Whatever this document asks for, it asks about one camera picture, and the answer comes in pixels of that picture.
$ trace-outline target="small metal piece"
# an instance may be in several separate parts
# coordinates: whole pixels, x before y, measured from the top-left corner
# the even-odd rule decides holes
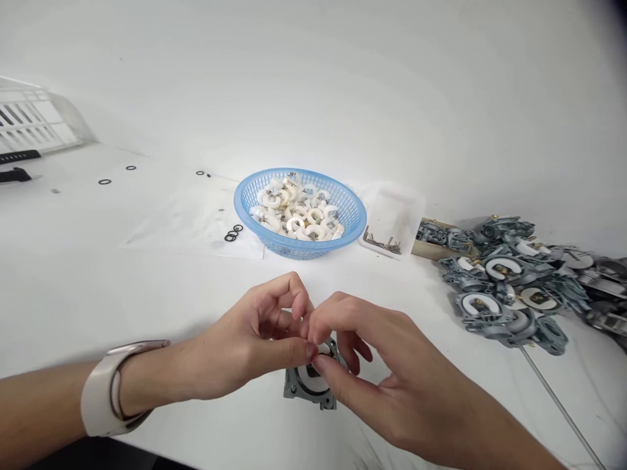
[[[394,253],[395,255],[400,255],[400,242],[394,242],[394,245],[391,244],[392,242],[392,238],[390,238],[390,243],[386,244],[386,243],[381,243],[381,242],[377,242],[374,239],[374,236],[372,234],[368,233],[368,227],[366,227],[366,230],[364,231],[364,236],[362,237],[364,242],[369,243],[370,245],[374,245],[378,248],[382,248],[384,250],[387,250],[391,253]]]

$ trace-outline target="white wall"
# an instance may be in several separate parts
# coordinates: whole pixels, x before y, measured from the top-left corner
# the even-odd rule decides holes
[[[4,0],[0,74],[105,144],[236,179],[406,181],[430,217],[519,214],[624,256],[625,42],[601,5]]]

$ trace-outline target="blue plastic basket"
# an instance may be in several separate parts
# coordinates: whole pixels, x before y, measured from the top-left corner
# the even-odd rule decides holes
[[[339,222],[344,226],[344,235],[330,242],[303,242],[272,232],[253,220],[248,211],[258,206],[257,193],[265,188],[272,178],[282,180],[295,171],[300,173],[302,184],[312,183],[318,189],[326,189],[331,198],[329,204],[339,208]],[[252,230],[270,250],[286,258],[314,259],[331,250],[353,243],[366,228],[366,208],[357,195],[339,181],[320,173],[298,168],[271,168],[252,174],[235,190],[235,211],[243,224]]]

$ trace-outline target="plastic basket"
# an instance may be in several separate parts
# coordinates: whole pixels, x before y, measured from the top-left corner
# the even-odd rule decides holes
[[[265,188],[272,178],[283,179],[288,173],[300,173],[302,184],[312,183],[318,189],[326,189],[331,198],[329,204],[339,208],[339,222],[344,226],[344,235],[329,242],[304,242],[294,240],[262,227],[250,216],[251,207],[258,206],[257,193]],[[235,211],[243,224],[252,230],[271,251],[290,259],[308,260],[345,247],[353,243],[366,228],[366,208],[359,197],[339,181],[320,173],[298,168],[271,168],[252,174],[235,190]]]
[[[0,86],[0,153],[30,149],[43,153],[81,143],[45,90]]]

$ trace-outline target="wrist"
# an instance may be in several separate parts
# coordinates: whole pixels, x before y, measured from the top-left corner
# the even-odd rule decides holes
[[[136,354],[120,368],[120,408],[130,417],[185,400],[179,345]]]

